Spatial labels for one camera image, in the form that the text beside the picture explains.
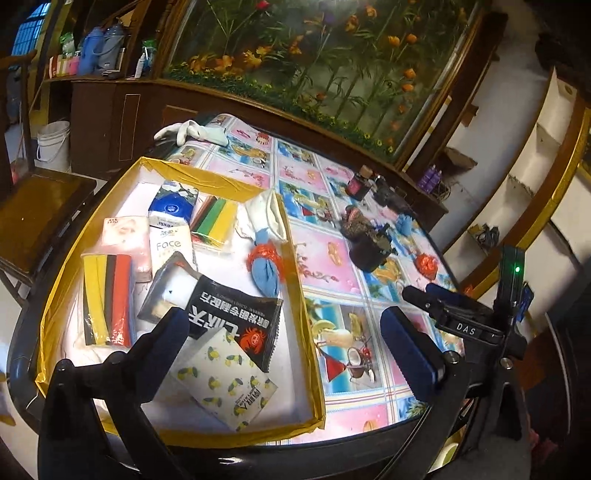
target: purple bottle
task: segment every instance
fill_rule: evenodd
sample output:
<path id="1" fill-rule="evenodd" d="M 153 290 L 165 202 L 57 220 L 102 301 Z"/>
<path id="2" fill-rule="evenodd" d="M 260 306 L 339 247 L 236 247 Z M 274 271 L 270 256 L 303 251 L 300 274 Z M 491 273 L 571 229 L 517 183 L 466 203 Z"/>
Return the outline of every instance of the purple bottle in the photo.
<path id="1" fill-rule="evenodd" d="M 427 183 L 426 193 L 431 193 L 441 180 L 441 170 L 436 170 Z"/>
<path id="2" fill-rule="evenodd" d="M 419 187 L 422 191 L 426 192 L 427 191 L 427 184 L 429 183 L 429 180 L 431 180 L 431 177 L 433 177 L 433 174 L 435 172 L 436 172 L 435 166 L 431 165 L 427 169 L 427 171 L 423 174 L 423 176 L 421 177 L 421 180 L 418 181 L 417 187 Z"/>

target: small bottle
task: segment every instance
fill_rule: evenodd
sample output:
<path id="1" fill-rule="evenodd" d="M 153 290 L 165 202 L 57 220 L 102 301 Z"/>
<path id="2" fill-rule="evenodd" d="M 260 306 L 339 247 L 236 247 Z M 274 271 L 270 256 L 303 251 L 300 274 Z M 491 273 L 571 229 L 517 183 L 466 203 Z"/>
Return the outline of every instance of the small bottle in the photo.
<path id="1" fill-rule="evenodd" d="M 427 182 L 427 186 L 424 189 L 425 192 L 431 193 L 435 189 L 435 187 L 437 186 L 437 184 L 439 183 L 440 180 L 441 180 L 441 170 L 435 170 L 435 172 L 433 173 L 433 175 L 431 175 L 431 178 Z"/>
<path id="2" fill-rule="evenodd" d="M 429 180 L 431 180 L 431 177 L 433 177 L 434 173 L 435 167 L 431 165 L 423 174 L 421 179 L 417 182 L 417 187 L 419 187 L 422 191 L 425 191 L 425 189 L 427 188 L 427 183 L 429 183 Z"/>
<path id="3" fill-rule="evenodd" d="M 371 178 L 372 173 L 373 172 L 371 169 L 366 165 L 361 167 L 359 172 L 357 172 L 355 176 L 349 180 L 347 188 L 345 188 L 347 195 L 358 202 L 363 200 L 371 188 L 369 179 Z"/>
<path id="4" fill-rule="evenodd" d="M 135 75 L 134 78 L 138 79 L 142 76 L 142 71 L 144 69 L 144 63 L 146 62 L 146 53 L 142 52 L 142 56 L 138 60 L 138 65 L 135 68 Z"/>

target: aquarium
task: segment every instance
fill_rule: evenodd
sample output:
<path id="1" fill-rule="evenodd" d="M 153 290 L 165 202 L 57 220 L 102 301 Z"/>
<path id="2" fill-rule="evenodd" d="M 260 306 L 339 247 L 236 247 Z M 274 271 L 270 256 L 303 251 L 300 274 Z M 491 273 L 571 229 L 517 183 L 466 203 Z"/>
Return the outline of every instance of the aquarium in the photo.
<path id="1" fill-rule="evenodd" d="M 193 0 L 165 77 L 273 106 L 393 163 L 476 0 Z"/>

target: black snack package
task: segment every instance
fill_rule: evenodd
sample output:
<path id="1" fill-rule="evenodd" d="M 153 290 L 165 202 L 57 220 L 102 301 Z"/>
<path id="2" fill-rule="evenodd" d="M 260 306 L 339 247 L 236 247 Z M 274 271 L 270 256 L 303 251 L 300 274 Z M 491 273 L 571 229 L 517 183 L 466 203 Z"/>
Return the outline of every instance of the black snack package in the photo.
<path id="1" fill-rule="evenodd" d="M 283 300 L 252 297 L 201 275 L 187 305 L 189 336 L 199 338 L 210 328 L 225 327 L 263 372 L 275 349 Z"/>

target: red bottle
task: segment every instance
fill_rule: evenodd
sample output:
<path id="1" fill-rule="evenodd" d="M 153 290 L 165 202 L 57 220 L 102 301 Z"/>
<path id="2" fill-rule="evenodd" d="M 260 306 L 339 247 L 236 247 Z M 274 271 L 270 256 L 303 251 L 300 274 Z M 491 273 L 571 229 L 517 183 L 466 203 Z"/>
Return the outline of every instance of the red bottle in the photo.
<path id="1" fill-rule="evenodd" d="M 355 176 L 349 180 L 347 188 L 345 188 L 347 195 L 357 200 L 358 202 L 363 200 L 363 198 L 368 194 L 369 189 L 371 188 L 371 184 L 369 183 L 371 175 L 373 175 L 373 172 L 369 167 L 365 165 L 361 167 L 359 172 L 356 173 Z"/>

